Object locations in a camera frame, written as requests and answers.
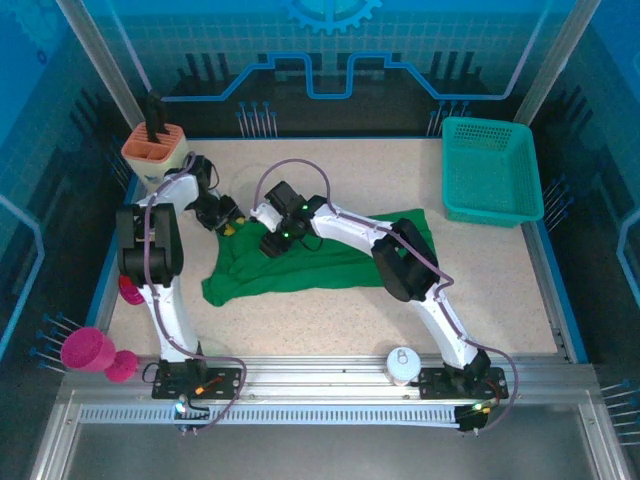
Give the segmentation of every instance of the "black handle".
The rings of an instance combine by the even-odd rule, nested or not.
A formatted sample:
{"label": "black handle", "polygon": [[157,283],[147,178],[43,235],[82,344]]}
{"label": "black handle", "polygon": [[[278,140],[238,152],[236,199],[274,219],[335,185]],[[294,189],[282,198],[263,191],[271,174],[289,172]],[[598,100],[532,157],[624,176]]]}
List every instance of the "black handle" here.
{"label": "black handle", "polygon": [[147,124],[147,140],[149,142],[160,143],[158,133],[169,134],[164,126],[167,121],[167,109],[162,101],[162,97],[151,90],[147,97],[147,111],[145,112],[145,121]]}

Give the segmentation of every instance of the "speckled tabletop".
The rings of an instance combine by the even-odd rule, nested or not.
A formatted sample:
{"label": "speckled tabletop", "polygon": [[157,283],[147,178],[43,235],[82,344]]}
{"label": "speckled tabletop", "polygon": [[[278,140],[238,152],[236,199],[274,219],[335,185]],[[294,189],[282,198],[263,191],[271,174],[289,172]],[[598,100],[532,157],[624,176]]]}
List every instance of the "speckled tabletop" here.
{"label": "speckled tabletop", "polygon": [[[439,140],[191,141],[191,149],[215,162],[219,189],[248,214],[260,175],[278,160],[306,158],[331,180],[332,199],[362,215],[422,207],[443,270],[456,279],[448,290],[453,308],[479,341],[517,354],[555,353],[540,291],[520,228],[449,222],[442,204]],[[287,165],[274,171],[263,194],[280,180],[309,197],[324,194],[313,169]],[[214,234],[193,212],[179,218],[185,250],[181,276],[187,311],[205,353],[235,355],[386,354],[398,345],[420,353],[437,346],[408,305],[382,288],[313,289],[238,298],[213,307],[200,282],[218,255]],[[118,349],[159,353],[145,305],[118,298],[109,328]]]}

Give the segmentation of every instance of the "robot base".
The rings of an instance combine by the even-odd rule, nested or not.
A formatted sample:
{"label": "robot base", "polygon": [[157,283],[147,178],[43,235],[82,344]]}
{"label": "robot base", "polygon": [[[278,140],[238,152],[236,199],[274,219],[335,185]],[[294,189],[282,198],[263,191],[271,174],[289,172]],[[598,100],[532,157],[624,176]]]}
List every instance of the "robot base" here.
{"label": "robot base", "polygon": [[209,368],[202,360],[186,360],[181,363],[160,360],[151,398],[176,400],[182,394],[190,394],[196,388],[220,379],[198,395],[198,399],[231,400],[238,390],[241,374],[240,368]]}

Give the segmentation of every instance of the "gear logo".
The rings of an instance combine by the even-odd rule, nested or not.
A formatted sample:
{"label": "gear logo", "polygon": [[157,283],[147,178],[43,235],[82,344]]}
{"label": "gear logo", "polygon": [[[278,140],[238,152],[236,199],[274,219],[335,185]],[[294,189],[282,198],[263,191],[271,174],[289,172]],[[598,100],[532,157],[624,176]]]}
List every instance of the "gear logo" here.
{"label": "gear logo", "polygon": [[22,31],[39,48],[58,32],[58,7],[54,0],[0,0],[0,13],[13,14]]}
{"label": "gear logo", "polygon": [[324,30],[331,35],[336,30],[346,33],[347,27],[359,28],[360,20],[371,19],[372,10],[381,7],[381,0],[284,0],[289,18],[300,27],[311,27],[313,33]]}

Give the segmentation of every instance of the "green cloth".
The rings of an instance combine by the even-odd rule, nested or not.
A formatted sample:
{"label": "green cloth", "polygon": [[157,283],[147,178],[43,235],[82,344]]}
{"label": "green cloth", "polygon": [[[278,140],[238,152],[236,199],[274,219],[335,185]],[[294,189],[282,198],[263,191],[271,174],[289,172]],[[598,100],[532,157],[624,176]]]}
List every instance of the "green cloth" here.
{"label": "green cloth", "polygon": [[[373,217],[395,222],[411,220],[433,249],[433,238],[421,209]],[[325,240],[317,252],[299,242],[278,258],[268,258],[259,250],[264,225],[247,222],[237,226],[230,237],[219,236],[218,263],[211,278],[202,282],[204,298],[216,307],[236,297],[265,292],[295,292],[307,288],[380,287],[382,280],[368,255],[335,240]],[[319,239],[307,236],[310,248]]]}

